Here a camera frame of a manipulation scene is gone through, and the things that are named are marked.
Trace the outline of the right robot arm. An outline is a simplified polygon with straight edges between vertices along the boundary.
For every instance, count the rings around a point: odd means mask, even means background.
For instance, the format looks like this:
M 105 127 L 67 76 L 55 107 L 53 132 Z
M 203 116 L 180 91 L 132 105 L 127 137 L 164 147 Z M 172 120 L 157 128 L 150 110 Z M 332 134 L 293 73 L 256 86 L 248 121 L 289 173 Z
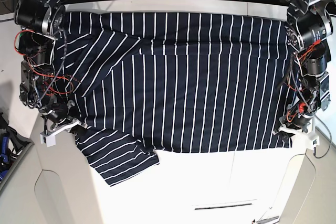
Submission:
M 14 22 L 22 29 L 14 41 L 15 50 L 23 56 L 20 100 L 30 109 L 38 109 L 44 122 L 43 138 L 52 137 L 61 131 L 75 136 L 86 133 L 86 125 L 71 116 L 69 111 L 75 106 L 73 100 L 66 101 L 63 91 L 57 91 L 53 84 L 70 78 L 61 74 L 67 46 L 63 46 L 61 63 L 52 66 L 56 40 L 67 40 L 64 20 L 65 7 L 60 0 L 19 0 L 14 12 Z

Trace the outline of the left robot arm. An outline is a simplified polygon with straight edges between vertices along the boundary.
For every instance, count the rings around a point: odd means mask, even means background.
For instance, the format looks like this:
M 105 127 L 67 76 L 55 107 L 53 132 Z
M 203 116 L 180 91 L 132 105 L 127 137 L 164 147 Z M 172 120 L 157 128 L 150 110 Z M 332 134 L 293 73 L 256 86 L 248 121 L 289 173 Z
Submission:
M 327 6 L 331 3 L 335 0 L 289 1 L 285 29 L 294 51 L 281 82 L 294 89 L 298 100 L 287 105 L 273 134 L 307 134 L 316 112 L 330 104 L 327 38 L 333 34 L 333 24 Z

